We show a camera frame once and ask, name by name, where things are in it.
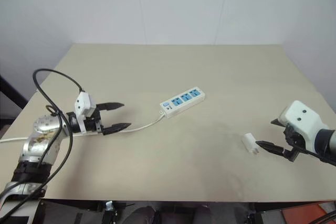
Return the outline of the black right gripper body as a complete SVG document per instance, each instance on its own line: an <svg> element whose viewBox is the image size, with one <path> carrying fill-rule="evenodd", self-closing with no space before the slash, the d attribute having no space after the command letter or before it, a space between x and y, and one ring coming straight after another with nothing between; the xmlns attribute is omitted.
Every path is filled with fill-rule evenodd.
<svg viewBox="0 0 336 224"><path fill-rule="evenodd" d="M302 135L294 130L294 128L290 125L287 125L284 130L284 135L286 142L292 147L298 147L301 149L306 148L306 142Z"/></svg>

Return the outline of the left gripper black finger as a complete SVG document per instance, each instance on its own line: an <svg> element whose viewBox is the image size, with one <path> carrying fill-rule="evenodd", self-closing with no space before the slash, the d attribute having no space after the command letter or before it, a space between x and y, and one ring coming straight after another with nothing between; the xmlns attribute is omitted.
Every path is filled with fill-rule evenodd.
<svg viewBox="0 0 336 224"><path fill-rule="evenodd" d="M128 128L131 125L131 123L117 123L113 124L110 127L102 127L102 134L103 135L109 135L113 133L120 132L126 128Z"/></svg>
<svg viewBox="0 0 336 224"><path fill-rule="evenodd" d="M120 107L124 106L123 103L119 102L107 102L107 103L99 103L96 104L96 110L97 111L110 111L110 110L116 110Z"/></svg>

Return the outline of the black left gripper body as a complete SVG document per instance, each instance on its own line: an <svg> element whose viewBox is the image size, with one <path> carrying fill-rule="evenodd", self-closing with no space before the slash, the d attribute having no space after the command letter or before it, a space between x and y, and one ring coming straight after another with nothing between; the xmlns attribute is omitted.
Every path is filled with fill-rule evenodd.
<svg viewBox="0 0 336 224"><path fill-rule="evenodd" d="M99 111L94 111L89 117L84 120L86 131L102 133L103 125Z"/></svg>

